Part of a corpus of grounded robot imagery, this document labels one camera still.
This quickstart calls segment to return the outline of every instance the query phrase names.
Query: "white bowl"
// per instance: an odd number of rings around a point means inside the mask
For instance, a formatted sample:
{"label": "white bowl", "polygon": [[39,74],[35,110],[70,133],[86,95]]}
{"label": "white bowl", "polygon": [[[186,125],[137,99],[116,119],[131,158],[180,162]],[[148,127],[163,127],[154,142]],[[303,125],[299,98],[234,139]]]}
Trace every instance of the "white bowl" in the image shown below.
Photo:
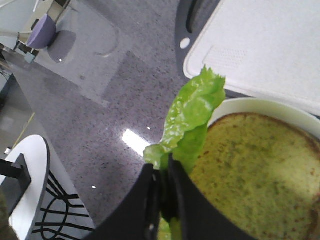
{"label": "white bowl", "polygon": [[320,139],[320,119],[296,107],[257,98],[225,100],[213,113],[209,126],[217,119],[233,113],[257,113],[295,125]]}

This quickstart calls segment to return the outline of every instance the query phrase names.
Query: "white cutting board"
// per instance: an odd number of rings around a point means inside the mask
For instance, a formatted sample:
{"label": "white cutting board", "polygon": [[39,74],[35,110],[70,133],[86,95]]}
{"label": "white cutting board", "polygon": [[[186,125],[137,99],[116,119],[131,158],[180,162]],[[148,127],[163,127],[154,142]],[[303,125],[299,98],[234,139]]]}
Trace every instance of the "white cutting board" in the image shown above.
{"label": "white cutting board", "polygon": [[320,115],[320,1],[222,0],[183,63],[204,65],[226,89]]}

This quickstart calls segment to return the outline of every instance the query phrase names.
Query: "lettuce leaf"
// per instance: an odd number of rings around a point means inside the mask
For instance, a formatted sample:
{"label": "lettuce leaf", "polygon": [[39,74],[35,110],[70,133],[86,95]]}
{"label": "lettuce leaf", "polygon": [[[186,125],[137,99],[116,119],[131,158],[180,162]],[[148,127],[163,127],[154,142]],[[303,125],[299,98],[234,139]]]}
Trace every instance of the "lettuce leaf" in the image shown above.
{"label": "lettuce leaf", "polygon": [[145,148],[144,160],[165,171],[172,153],[191,173],[204,146],[208,122],[226,98],[224,86],[225,78],[206,67],[183,86],[169,109],[161,141]]}

